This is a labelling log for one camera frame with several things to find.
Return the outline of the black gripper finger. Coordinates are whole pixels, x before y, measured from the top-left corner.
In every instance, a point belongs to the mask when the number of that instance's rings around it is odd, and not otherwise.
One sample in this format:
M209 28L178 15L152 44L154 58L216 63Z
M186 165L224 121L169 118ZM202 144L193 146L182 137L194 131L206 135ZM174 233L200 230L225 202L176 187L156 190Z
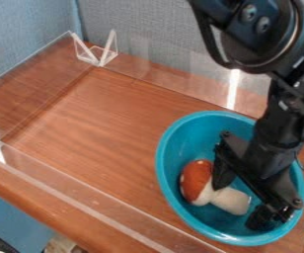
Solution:
M252 212L247 227L256 231L271 231L287 220L269 205L259 205Z

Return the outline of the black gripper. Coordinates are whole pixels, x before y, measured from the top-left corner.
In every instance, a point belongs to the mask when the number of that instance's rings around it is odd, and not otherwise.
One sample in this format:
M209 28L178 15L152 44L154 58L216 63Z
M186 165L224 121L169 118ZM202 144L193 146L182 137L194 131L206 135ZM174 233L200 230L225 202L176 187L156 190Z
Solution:
M224 130L216 145L213 189L229 187L237 178L288 221L304 208L303 196L292 181L292 164L304 146L304 77L293 83L275 80L268 104L244 140Z

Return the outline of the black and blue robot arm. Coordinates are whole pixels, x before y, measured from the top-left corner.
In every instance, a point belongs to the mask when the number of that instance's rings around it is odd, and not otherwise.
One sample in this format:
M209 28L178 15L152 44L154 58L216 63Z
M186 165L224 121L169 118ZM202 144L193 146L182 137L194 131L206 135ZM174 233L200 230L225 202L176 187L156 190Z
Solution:
M267 109L244 140L221 132L213 188L241 178L261 200L247 222L267 230L304 208L291 166L304 146L304 3L301 0L188 0L204 43L224 67L271 77Z

